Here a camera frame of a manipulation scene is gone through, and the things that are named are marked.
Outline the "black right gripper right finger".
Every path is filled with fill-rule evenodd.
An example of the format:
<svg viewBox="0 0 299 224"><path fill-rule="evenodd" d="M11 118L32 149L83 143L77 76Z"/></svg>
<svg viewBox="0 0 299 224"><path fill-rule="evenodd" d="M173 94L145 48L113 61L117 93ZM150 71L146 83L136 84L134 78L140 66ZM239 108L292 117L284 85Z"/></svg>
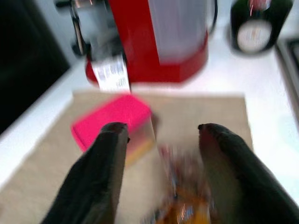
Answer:
<svg viewBox="0 0 299 224"><path fill-rule="evenodd" d="M238 134L198 126L199 151L223 224L297 224L299 208Z"/></svg>

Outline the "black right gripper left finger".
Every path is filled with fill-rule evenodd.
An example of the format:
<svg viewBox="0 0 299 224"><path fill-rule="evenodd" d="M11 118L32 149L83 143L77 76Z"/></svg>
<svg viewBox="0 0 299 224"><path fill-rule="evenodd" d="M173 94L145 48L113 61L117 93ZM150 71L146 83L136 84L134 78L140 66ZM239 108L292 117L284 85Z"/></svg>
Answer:
<svg viewBox="0 0 299 224"><path fill-rule="evenodd" d="M72 165L43 224L113 224L125 166L128 126L104 125Z"/></svg>

